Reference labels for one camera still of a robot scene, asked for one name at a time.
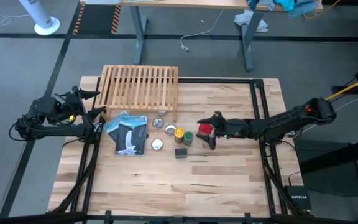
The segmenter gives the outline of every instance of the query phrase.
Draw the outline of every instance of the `desk leg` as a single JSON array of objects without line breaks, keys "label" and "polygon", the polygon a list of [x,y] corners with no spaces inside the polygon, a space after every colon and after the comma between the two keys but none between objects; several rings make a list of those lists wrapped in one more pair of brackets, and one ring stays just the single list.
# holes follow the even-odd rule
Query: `desk leg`
[{"label": "desk leg", "polygon": [[260,20],[262,20],[263,15],[264,14],[262,12],[255,11],[252,15],[249,25],[247,26],[244,24],[241,26],[242,51],[244,52],[247,72],[252,72],[254,69],[254,65],[252,63],[251,42],[254,38],[254,34],[256,32],[256,29],[258,28]]},{"label": "desk leg", "polygon": [[132,20],[134,21],[135,33],[136,33],[136,45],[135,45],[135,59],[134,65],[140,65],[140,57],[142,56],[142,48],[144,42],[144,33],[146,30],[147,17],[146,15],[140,15],[138,6],[129,6],[131,10]]}]

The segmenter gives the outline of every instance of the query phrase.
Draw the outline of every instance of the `wooden crate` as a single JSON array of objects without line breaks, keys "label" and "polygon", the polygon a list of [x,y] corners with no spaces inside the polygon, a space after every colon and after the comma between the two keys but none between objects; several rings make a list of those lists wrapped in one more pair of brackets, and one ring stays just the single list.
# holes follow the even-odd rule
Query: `wooden crate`
[{"label": "wooden crate", "polygon": [[178,67],[105,65],[96,106],[109,109],[176,111]]}]

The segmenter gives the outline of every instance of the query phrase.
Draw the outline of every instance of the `butcher block tabletop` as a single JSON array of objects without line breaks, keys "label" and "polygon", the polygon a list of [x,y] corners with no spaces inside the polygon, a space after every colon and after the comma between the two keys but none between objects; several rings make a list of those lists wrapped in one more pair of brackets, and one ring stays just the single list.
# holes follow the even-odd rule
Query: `butcher block tabletop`
[{"label": "butcher block tabletop", "polygon": [[[80,88],[94,91],[98,77],[82,77]],[[275,78],[264,79],[270,116],[284,112],[280,83]],[[259,111],[263,108],[257,91]],[[92,99],[85,101],[90,110]],[[249,84],[179,83],[176,127],[196,134],[197,120],[209,118],[221,111],[226,119],[254,118]],[[115,117],[121,110],[107,114]],[[148,116],[145,156],[116,156],[115,142],[103,132],[88,214],[104,215],[183,215],[193,217],[270,217],[259,143],[252,139],[217,139],[216,150],[198,138],[191,147],[177,144],[163,129],[156,130],[152,121],[159,117],[153,111],[129,111]],[[162,117],[172,123],[172,113]],[[151,142],[161,139],[161,151],[153,151]],[[187,147],[186,159],[175,159],[176,148]],[[56,208],[74,186],[83,143],[73,142],[63,148],[48,209]],[[300,171],[294,148],[277,146],[278,163],[283,179]],[[300,174],[292,175],[294,185],[303,185]],[[280,211],[274,185],[276,210]],[[80,192],[78,210],[82,209],[84,187]]]}]

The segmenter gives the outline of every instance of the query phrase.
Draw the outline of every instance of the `wooden table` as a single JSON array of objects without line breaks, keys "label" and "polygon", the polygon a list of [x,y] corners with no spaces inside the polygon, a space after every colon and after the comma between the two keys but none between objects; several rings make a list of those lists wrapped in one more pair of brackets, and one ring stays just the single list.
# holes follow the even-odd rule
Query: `wooden table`
[{"label": "wooden table", "polygon": [[[319,6],[315,11],[322,11],[323,5],[321,0]],[[140,65],[142,56],[142,49],[144,43],[144,36],[147,24],[147,16],[141,15],[139,6],[153,6],[153,7],[197,7],[197,8],[218,8],[218,9],[250,9],[246,0],[160,0],[149,2],[132,2],[128,3],[128,0],[122,0],[121,5],[129,6],[134,23],[136,33],[136,44],[134,54],[134,65]],[[242,50],[244,52],[244,62],[246,66],[246,72],[251,72],[254,69],[253,59],[251,54],[251,42],[254,38],[256,29],[259,22],[262,20],[264,12],[268,12],[269,9],[266,6],[257,5],[254,14],[250,20],[249,25],[241,26],[242,36]],[[276,5],[274,11],[283,12],[283,8]]]},{"label": "wooden table", "polygon": [[[95,90],[97,77],[83,77],[80,87]],[[278,79],[264,79],[270,115],[284,112],[285,105]],[[260,95],[259,110],[262,115]],[[87,110],[92,99],[85,101]],[[197,132],[197,120],[220,110],[229,118],[254,118],[249,84],[179,83],[177,127]],[[110,118],[120,111],[111,111]],[[131,111],[149,119],[147,149],[144,157],[115,156],[114,141],[103,132],[93,181],[88,213],[104,215],[183,215],[207,217],[270,217],[262,170],[260,148],[251,139],[217,139],[216,150],[195,138],[188,147],[187,159],[175,159],[174,149],[186,147],[174,142],[163,130],[154,130],[156,112]],[[163,117],[171,123],[172,114]],[[162,151],[151,149],[152,140],[164,142]],[[73,142],[63,149],[48,209],[55,208],[75,184],[83,144]],[[283,183],[300,170],[294,149],[277,146]],[[291,181],[302,185],[300,174]],[[278,193],[273,185],[277,211]],[[83,192],[79,202],[83,201]]]}]

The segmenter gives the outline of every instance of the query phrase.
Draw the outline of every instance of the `yellow can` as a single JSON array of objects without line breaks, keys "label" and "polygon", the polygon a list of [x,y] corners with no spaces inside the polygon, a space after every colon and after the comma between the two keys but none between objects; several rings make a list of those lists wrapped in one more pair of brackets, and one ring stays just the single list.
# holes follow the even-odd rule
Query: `yellow can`
[{"label": "yellow can", "polygon": [[183,128],[177,128],[175,130],[175,142],[182,143],[184,137],[185,137],[185,130]]}]

